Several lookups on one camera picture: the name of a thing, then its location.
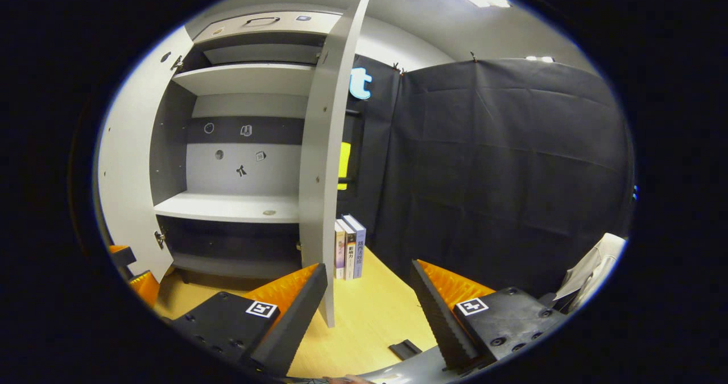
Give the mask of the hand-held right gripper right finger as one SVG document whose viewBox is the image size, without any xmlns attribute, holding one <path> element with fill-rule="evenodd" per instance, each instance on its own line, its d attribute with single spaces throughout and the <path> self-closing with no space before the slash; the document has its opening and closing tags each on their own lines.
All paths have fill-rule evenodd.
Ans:
<svg viewBox="0 0 728 384">
<path fill-rule="evenodd" d="M 567 320 L 520 288 L 494 290 L 420 259 L 411 262 L 411 288 L 445 367 L 458 373 L 509 358 Z"/>
</svg>

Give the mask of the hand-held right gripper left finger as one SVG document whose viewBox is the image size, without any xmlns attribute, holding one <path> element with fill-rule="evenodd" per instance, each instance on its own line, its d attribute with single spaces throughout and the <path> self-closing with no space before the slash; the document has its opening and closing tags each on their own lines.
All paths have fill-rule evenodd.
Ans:
<svg viewBox="0 0 728 384">
<path fill-rule="evenodd" d="M 284 377 L 327 287 L 325 265 L 310 265 L 242 296 L 213 294 L 171 327 L 237 368 Z"/>
</svg>

